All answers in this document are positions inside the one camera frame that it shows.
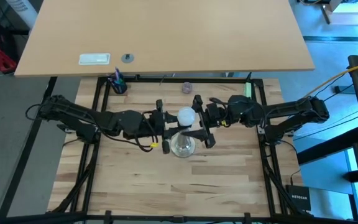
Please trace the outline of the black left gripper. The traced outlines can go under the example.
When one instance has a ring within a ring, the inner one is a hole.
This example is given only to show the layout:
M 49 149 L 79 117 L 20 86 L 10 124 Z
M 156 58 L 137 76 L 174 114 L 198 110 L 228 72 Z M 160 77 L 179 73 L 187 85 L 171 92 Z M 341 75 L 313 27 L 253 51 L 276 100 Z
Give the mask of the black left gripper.
M 153 132 L 155 138 L 161 137 L 162 151 L 164 154 L 170 153 L 170 145 L 168 139 L 171 139 L 174 135 L 182 132 L 185 128 L 167 128 L 165 123 L 177 123 L 178 118 L 170 114 L 168 111 L 164 112 L 162 100 L 156 101 L 156 107 L 154 110 L 145 111 L 143 116 L 149 115 L 148 118 L 144 118 L 145 122 L 149 125 L 150 130 Z

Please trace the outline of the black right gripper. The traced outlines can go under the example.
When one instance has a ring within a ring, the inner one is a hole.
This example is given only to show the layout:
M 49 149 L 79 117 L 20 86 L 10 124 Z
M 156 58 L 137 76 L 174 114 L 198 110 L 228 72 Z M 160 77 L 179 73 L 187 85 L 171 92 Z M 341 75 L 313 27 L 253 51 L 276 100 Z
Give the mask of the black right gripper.
M 203 100 L 200 95 L 193 98 L 192 109 L 199 115 L 201 129 L 195 131 L 183 131 L 183 136 L 199 139 L 204 142 L 206 148 L 212 148 L 216 144 L 211 128 L 218 128 L 226 125 L 228 110 L 226 103 L 215 97 L 209 98 L 210 103 L 203 109 Z

